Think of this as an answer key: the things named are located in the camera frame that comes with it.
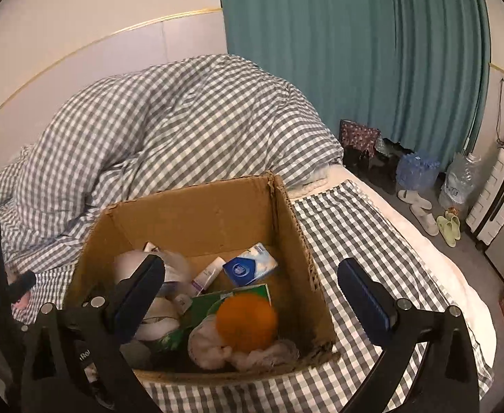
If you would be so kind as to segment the white suitcase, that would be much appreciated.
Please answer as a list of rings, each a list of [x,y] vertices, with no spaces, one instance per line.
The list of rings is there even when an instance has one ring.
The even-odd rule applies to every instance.
[[[504,146],[483,161],[476,194],[466,223],[476,247],[485,251],[504,227]]]

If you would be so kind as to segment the teal curtain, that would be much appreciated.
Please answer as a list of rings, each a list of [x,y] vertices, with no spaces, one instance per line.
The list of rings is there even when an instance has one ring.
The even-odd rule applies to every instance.
[[[350,119],[442,164],[484,114],[484,0],[221,0],[228,50],[298,87],[325,124]]]

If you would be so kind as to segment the orange fruit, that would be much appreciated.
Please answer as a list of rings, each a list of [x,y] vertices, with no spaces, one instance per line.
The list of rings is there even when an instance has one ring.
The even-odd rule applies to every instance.
[[[223,344],[234,351],[265,350],[277,337],[275,309],[254,294],[227,297],[216,313],[215,323]]]

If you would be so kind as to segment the grey checked bed sheet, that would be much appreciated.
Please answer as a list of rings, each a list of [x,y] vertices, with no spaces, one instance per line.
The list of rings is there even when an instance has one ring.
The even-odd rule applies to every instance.
[[[334,348],[340,358],[286,376],[218,386],[162,384],[138,379],[156,405],[166,412],[344,412],[343,407],[383,351],[370,342],[339,287],[338,267],[349,257],[356,259],[370,278],[382,284],[395,299],[406,298],[422,310],[442,312],[452,305],[461,309],[471,338],[481,399],[491,382],[491,369],[467,322],[464,305],[438,286],[423,260],[360,188],[346,181],[325,192],[290,202],[313,253],[337,338]],[[79,255],[71,264],[36,272],[37,282],[29,305],[17,313],[18,320],[36,321],[46,303],[57,309],[74,308],[65,306],[64,300]],[[109,291],[97,287],[88,296]],[[385,411],[396,412],[394,409],[404,402],[426,347],[425,343],[416,345]]]

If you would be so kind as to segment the grey checked duvet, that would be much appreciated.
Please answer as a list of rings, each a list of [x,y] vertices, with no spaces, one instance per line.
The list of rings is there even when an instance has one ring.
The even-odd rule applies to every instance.
[[[72,96],[0,172],[4,261],[20,272],[75,262],[119,201],[264,172],[295,187],[342,156],[303,93],[244,58],[108,77]]]

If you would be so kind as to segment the white cream tube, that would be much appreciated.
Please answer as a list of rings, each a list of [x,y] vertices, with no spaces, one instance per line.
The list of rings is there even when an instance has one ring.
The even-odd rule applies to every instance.
[[[218,277],[226,261],[217,257],[191,281],[192,296],[201,295]]]

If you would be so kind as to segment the large water bottle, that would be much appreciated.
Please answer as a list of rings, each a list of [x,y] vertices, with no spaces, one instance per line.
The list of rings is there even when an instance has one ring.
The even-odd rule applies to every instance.
[[[443,181],[439,204],[444,210],[457,208],[462,210],[471,193],[476,188],[481,159],[472,153],[456,154],[447,168]]]

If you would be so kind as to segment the white slippers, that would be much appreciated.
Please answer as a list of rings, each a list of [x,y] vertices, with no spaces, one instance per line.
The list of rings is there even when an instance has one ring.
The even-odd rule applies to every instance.
[[[401,189],[398,191],[398,198],[410,206],[410,211],[420,226],[431,237],[439,234],[439,229],[431,210],[432,203],[423,198],[417,191]]]

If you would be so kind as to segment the brown cardboard box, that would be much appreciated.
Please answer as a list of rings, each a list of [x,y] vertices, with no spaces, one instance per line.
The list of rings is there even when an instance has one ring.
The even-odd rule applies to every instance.
[[[206,372],[188,357],[136,371],[142,382],[218,386],[298,373],[340,358],[311,248],[282,179],[271,173],[163,191],[102,211],[88,234],[64,304],[81,304],[92,289],[111,290],[114,260],[151,242],[178,252],[199,273],[216,257],[226,260],[260,242],[278,266],[267,278],[279,316],[278,333],[294,342],[297,363],[247,373]]]

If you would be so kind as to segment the green slippers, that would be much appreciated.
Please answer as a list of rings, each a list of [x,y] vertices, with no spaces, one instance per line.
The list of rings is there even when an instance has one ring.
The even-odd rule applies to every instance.
[[[453,211],[447,210],[443,215],[437,217],[436,223],[445,243],[449,247],[454,248],[456,243],[461,239],[458,216]]]

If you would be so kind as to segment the floral bag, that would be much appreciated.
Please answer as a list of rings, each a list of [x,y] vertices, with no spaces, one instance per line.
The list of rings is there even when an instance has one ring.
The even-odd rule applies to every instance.
[[[352,147],[359,152],[367,152],[374,157],[374,146],[380,137],[380,130],[342,119],[339,127],[339,141],[343,147]]]

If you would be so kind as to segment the blue pocket tissue pack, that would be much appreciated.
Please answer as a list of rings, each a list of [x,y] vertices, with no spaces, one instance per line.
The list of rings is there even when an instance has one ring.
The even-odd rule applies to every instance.
[[[240,255],[231,258],[222,269],[237,287],[251,285],[264,279],[278,267],[267,248],[258,242]]]

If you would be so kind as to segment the green medicine box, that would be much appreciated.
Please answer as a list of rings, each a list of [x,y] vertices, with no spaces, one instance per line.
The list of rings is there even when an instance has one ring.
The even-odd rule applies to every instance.
[[[188,341],[192,330],[207,316],[215,315],[227,297],[254,294],[265,298],[272,304],[269,288],[266,284],[235,288],[231,291],[209,293],[192,298],[190,307],[179,320],[179,328],[164,337],[148,344],[152,352],[177,351]]]

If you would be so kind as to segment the pack of water bottles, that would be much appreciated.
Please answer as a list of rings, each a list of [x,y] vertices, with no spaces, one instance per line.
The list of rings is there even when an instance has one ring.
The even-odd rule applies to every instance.
[[[432,188],[441,163],[426,154],[409,153],[399,159],[396,170],[397,184],[401,189],[423,192]]]

